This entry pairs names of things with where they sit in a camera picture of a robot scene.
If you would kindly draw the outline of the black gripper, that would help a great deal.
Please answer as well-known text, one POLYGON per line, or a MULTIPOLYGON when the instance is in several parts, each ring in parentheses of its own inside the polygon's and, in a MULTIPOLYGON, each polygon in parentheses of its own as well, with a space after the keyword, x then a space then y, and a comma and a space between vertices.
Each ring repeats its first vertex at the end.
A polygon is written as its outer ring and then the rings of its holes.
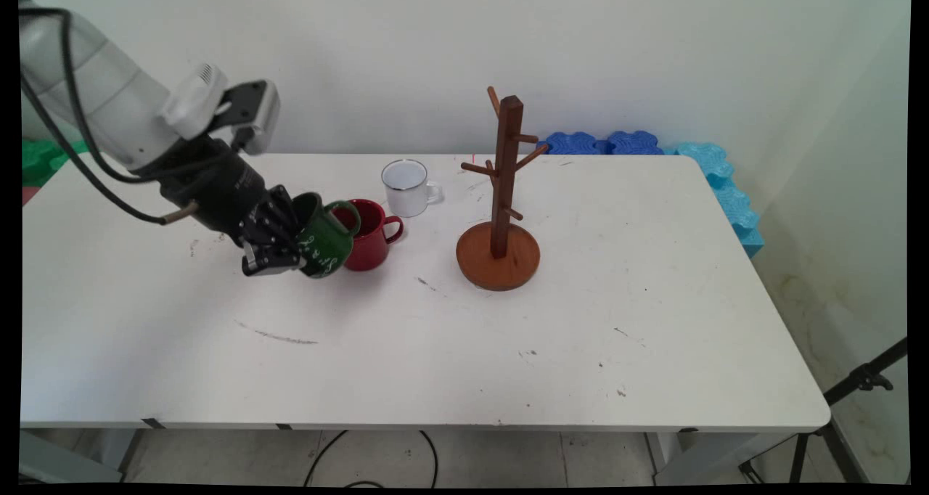
POLYGON ((155 170, 182 168, 217 155, 223 155, 223 160, 202 170, 158 178, 160 194, 182 208, 195 201, 199 205, 192 214, 196 221, 225 234, 235 245, 242 245, 242 273, 246 277, 303 268, 306 260, 298 249, 301 226, 291 195, 283 185, 268 191, 264 178, 239 155, 232 154, 226 142, 211 137, 179 142, 155 170), (274 221, 246 219, 268 199, 269 215, 274 221))

